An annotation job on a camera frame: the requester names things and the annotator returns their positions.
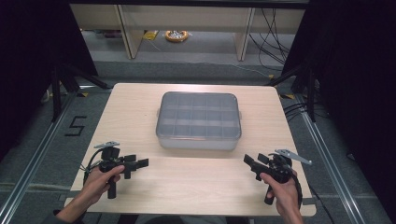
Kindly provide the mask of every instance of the hand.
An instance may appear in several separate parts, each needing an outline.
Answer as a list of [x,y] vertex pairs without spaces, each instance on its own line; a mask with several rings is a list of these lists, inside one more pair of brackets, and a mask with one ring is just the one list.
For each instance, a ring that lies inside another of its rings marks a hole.
[[120,180],[120,173],[124,168],[123,165],[117,166],[106,173],[102,173],[99,167],[92,169],[81,192],[56,217],[66,222],[74,222],[110,188],[107,181],[111,176],[115,176],[115,182]]
[[298,195],[294,180],[280,184],[270,175],[261,173],[260,177],[264,183],[269,184],[273,190],[269,191],[267,197],[276,197],[276,210],[283,217],[285,223],[303,223],[298,205]]

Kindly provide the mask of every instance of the floor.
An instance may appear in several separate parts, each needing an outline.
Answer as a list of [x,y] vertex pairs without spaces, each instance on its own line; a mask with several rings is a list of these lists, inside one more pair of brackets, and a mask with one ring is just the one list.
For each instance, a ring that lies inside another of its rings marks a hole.
[[[166,63],[171,67],[180,63],[215,65],[231,67],[241,73],[250,72],[265,80],[269,80],[271,75],[280,75],[278,70],[285,61],[283,53],[290,48],[294,38],[294,35],[277,36],[278,41],[285,47],[283,52],[265,45],[276,56],[274,59],[260,52],[253,42],[254,39],[260,46],[265,35],[253,34],[248,41],[246,58],[239,62],[236,60],[232,34],[190,32],[186,41],[170,43],[164,39],[162,31],[155,40],[143,40],[136,58],[130,60],[120,38],[105,38],[98,31],[83,31],[82,34],[92,59],[98,66],[102,63]],[[273,36],[269,36],[267,40],[271,45],[277,46]],[[129,78],[115,73],[117,72],[108,72],[101,78],[111,83]],[[325,108],[316,105],[317,122],[311,122],[304,110],[295,106],[304,101],[304,95],[292,94],[291,82],[292,78],[278,85],[277,89],[299,154],[314,161],[312,167],[304,166],[304,172],[313,194],[318,194],[315,197],[318,211],[313,217],[305,217],[304,222],[391,223],[358,165],[346,156],[347,146],[338,135]],[[90,86],[90,83],[84,81],[80,83],[81,86]],[[76,167],[84,156],[110,94],[109,91],[95,88],[87,92],[89,97],[70,94],[63,96],[66,105],[70,98],[73,98],[73,102],[65,108],[67,113],[58,127],[50,122],[51,101],[44,103],[36,111],[36,119],[29,124],[21,143],[1,162],[1,202],[10,200],[9,195],[12,190],[15,191],[14,186],[27,181],[26,190],[21,191],[23,198],[16,201],[17,206],[11,212],[11,223],[32,223],[32,220],[36,223],[51,209],[62,208],[64,197],[77,172]],[[74,131],[69,128],[69,124],[75,121],[76,116],[88,113],[90,115],[81,121],[85,126],[83,134],[73,141],[64,137],[66,133]],[[38,162],[33,176],[31,179],[21,179],[27,172],[26,167],[30,167],[35,153],[41,149],[45,150],[45,157]],[[88,214],[85,220],[86,223],[117,223],[118,218],[117,214]],[[279,217],[252,217],[251,220],[258,224],[282,223]]]

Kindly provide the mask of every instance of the plastic container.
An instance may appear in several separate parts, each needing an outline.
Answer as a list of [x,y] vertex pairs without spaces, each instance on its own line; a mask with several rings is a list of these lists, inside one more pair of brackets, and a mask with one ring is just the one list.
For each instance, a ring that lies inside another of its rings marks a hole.
[[241,133],[233,94],[169,91],[163,95],[156,128],[162,147],[233,150]]

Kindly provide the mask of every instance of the gray carpet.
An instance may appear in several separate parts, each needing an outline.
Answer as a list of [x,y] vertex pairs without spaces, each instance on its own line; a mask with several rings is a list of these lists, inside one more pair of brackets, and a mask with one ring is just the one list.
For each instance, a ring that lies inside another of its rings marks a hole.
[[[257,65],[215,65],[210,63],[111,63],[95,62],[100,79],[114,85],[118,82],[156,82],[156,83],[197,83],[214,85],[264,85],[269,74],[274,72]],[[289,94],[293,79],[277,86],[279,94]],[[92,85],[84,79],[78,79],[80,85]],[[56,132],[49,151],[41,163],[32,183],[11,223],[39,223],[52,209],[62,208],[64,196],[73,184],[79,164],[91,141],[93,132],[106,105],[110,91],[98,88],[82,90],[86,97],[76,97]],[[280,99],[284,107],[296,104],[293,99]],[[20,143],[12,148],[0,164],[0,199],[3,202],[19,180],[27,162],[32,157],[46,130],[50,126],[52,102],[40,106],[35,118],[29,124]],[[378,199],[375,197],[364,175],[354,161],[346,157],[347,147],[328,118],[322,105],[316,105],[317,125],[328,144],[333,158],[342,171],[343,178],[356,198],[361,213],[367,223],[390,223]],[[84,126],[80,136],[66,136],[76,133],[69,126],[75,116],[79,125]],[[288,116],[290,130],[301,156],[314,162],[313,166],[304,166],[308,183],[318,193],[318,211],[313,217],[305,217],[305,223],[331,223],[325,212],[328,208],[335,223],[351,223],[332,180],[328,175],[322,158],[312,136],[307,130],[300,112]],[[117,223],[117,214],[89,213],[86,223]],[[280,217],[254,217],[255,223],[283,223]]]

